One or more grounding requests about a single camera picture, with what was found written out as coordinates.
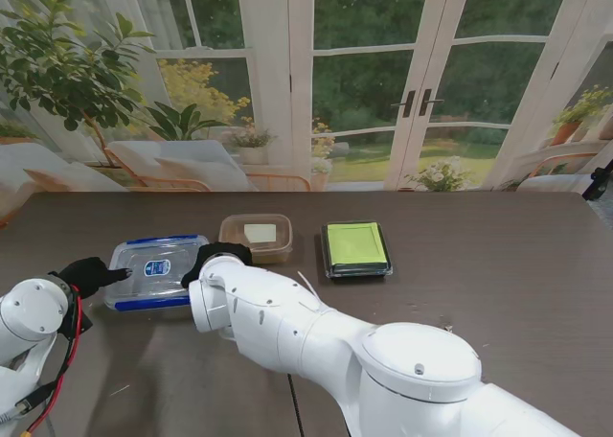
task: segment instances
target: plastic food container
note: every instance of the plastic food container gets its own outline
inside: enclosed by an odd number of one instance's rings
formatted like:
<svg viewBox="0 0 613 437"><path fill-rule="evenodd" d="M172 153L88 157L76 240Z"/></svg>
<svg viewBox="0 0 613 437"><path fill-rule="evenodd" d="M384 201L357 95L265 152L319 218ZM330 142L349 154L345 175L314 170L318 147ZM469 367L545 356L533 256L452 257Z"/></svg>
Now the plastic food container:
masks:
<svg viewBox="0 0 613 437"><path fill-rule="evenodd" d="M279 214L231 215L221 223L219 241L246 245L257 265L283 263L291 253L291 222Z"/></svg>
<svg viewBox="0 0 613 437"><path fill-rule="evenodd" d="M181 279L192 269L204 236L127 241L115 248L110 268L129 267L132 275L106 287L104 302L117 311L151 310L190 304Z"/></svg>

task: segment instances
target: white paper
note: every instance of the white paper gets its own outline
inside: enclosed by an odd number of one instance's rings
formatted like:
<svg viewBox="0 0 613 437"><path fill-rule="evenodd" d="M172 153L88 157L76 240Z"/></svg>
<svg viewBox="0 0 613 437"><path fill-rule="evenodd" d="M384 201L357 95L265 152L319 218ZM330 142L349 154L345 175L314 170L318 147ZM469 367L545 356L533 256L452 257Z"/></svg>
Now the white paper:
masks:
<svg viewBox="0 0 613 437"><path fill-rule="evenodd" d="M274 242L277 240L276 224L245 224L245 236L251 243Z"/></svg>

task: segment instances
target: dark wooden table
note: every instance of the dark wooden table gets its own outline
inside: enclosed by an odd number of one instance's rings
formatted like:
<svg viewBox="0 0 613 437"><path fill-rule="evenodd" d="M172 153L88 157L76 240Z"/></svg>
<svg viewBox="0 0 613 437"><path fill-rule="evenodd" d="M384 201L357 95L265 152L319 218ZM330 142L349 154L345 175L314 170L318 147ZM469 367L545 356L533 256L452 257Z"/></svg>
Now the dark wooden table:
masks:
<svg viewBox="0 0 613 437"><path fill-rule="evenodd" d="M452 325L486 380L581 435L613 435L613 235L578 195L36 195L0 231L0 294L79 258L108 261L125 240L215 240L221 221L240 213L291 219L293 253L270 268L302 270L330 306L377 324ZM319 229L348 219L382 224L395 266L384 283L333 284L323 274ZM85 308L95 327L53 413L57 435L298 436L286 377L197 333L189 310L117 313L100 295ZM60 358L58 348L47 375ZM306 436L346 435L323 389L294 380Z"/></svg>

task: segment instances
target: green lid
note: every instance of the green lid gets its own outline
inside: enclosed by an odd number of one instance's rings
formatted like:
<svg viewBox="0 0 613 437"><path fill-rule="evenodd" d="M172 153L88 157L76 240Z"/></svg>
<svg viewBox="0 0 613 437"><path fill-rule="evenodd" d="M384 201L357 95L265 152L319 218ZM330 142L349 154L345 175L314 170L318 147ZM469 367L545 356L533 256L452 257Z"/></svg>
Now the green lid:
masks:
<svg viewBox="0 0 613 437"><path fill-rule="evenodd" d="M327 227L332 265L387 263L375 222L334 223Z"/></svg>

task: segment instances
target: grass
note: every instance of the grass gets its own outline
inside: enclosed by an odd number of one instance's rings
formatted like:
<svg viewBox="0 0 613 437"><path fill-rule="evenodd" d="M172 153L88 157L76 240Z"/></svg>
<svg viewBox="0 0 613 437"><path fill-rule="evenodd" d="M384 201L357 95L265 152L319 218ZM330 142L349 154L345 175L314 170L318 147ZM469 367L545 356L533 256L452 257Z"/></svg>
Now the grass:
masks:
<svg viewBox="0 0 613 437"><path fill-rule="evenodd" d="M458 142L451 139L429 139L421 149L419 169L425 169L441 158L460 156L464 167L473 172L470 181L481 184L496 159L497 145ZM383 181L390 164L391 143L353 145L344 158L334 158L330 183L343 181Z"/></svg>

